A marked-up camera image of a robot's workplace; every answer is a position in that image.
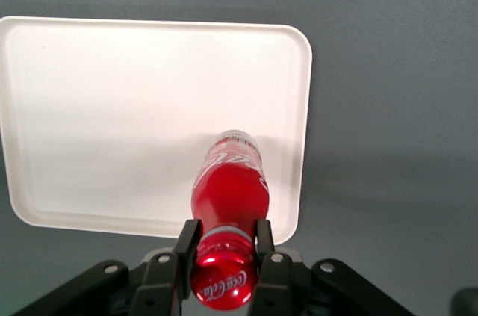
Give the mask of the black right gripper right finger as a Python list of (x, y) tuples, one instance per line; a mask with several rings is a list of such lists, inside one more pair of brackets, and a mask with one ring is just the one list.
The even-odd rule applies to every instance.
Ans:
[(249, 315), (410, 315), (384, 291), (342, 261), (306, 267), (296, 250), (275, 247), (270, 221), (255, 227), (258, 281)]

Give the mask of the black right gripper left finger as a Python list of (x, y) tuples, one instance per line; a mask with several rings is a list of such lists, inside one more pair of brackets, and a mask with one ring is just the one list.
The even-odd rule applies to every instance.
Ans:
[(102, 261), (15, 314), (180, 315), (199, 239), (200, 222), (188, 220), (174, 247), (151, 252), (135, 269)]

